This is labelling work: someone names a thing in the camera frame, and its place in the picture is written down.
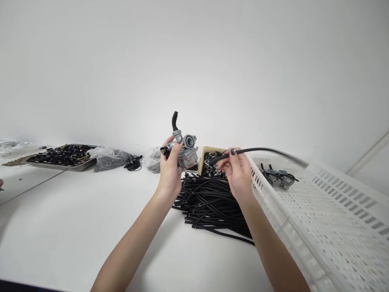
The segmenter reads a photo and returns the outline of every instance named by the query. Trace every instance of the motorcycle carburetor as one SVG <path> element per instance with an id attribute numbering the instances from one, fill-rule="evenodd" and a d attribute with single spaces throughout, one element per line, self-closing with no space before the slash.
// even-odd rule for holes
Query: motorcycle carburetor
<path id="1" fill-rule="evenodd" d="M 177 128 L 177 116 L 178 112 L 174 112 L 173 118 L 171 119 L 171 125 L 173 127 L 173 135 L 175 136 L 175 139 L 182 140 L 183 146 L 182 149 L 180 150 L 180 153 L 178 155 L 178 160 L 177 160 L 177 167 L 178 167 L 178 172 L 182 172 L 188 168 L 191 168 L 192 166 L 197 164 L 197 150 L 198 147 L 195 147 L 196 143 L 196 136 L 193 135 L 185 135 L 182 137 L 182 132 Z M 174 146 L 176 142 L 170 142 L 168 143 L 165 147 L 161 147 L 161 154 L 165 155 L 166 158 L 169 157 L 170 151 L 172 147 Z"/>

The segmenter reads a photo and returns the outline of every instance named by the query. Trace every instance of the white table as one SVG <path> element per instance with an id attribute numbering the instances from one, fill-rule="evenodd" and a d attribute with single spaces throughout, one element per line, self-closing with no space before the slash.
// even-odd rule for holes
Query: white table
<path id="1" fill-rule="evenodd" d="M 19 196 L 37 185 L 59 175 L 62 170 L 38 168 L 31 165 L 3 166 L 2 164 L 27 156 L 37 151 L 29 152 L 16 158 L 0 157 L 0 178 L 4 180 L 4 190 L 0 192 L 0 204 L 3 204 L 16 196 Z"/>
<path id="2" fill-rule="evenodd" d="M 0 279 L 89 291 L 159 174 L 64 172 L 0 206 Z M 184 224 L 172 209 L 128 290 L 272 291 L 254 246 Z"/>

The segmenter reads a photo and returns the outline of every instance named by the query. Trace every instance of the plastic bag of small parts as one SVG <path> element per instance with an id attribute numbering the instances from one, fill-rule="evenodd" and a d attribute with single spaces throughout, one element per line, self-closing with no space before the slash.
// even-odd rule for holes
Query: plastic bag of small parts
<path id="1" fill-rule="evenodd" d="M 118 168 L 124 165 L 130 156 L 127 152 L 101 146 L 88 150 L 88 154 L 91 158 L 97 159 L 96 167 L 93 172 Z"/>
<path id="2" fill-rule="evenodd" d="M 152 173 L 161 172 L 161 147 L 154 147 L 143 156 L 143 165 Z"/>
<path id="3" fill-rule="evenodd" d="M 5 142 L 0 143 L 0 157 L 15 158 L 30 154 L 39 149 L 40 145 L 34 142 Z"/>

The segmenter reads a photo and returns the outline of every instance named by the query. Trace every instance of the forearm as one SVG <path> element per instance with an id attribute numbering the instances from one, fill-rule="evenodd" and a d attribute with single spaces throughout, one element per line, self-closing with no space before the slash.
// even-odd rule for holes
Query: forearm
<path id="1" fill-rule="evenodd" d="M 102 266 L 93 292 L 124 291 L 169 212 L 174 198 L 157 190 Z"/>
<path id="2" fill-rule="evenodd" d="M 251 190 L 247 192 L 249 193 L 238 199 L 238 203 L 274 291 L 309 291 L 301 271 L 272 228 L 258 201 Z"/>

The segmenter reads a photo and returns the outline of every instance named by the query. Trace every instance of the woman's left hand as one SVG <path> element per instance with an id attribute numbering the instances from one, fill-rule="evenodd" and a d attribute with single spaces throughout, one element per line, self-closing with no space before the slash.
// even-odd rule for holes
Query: woman's left hand
<path id="1" fill-rule="evenodd" d="M 174 136 L 170 136 L 162 145 L 166 146 L 168 143 L 174 140 Z M 169 158 L 166 159 L 164 155 L 161 155 L 161 177 L 157 191 L 171 195 L 176 198 L 181 191 L 181 172 L 178 173 L 177 159 L 182 148 L 182 139 L 180 143 L 176 143 L 170 151 Z"/>

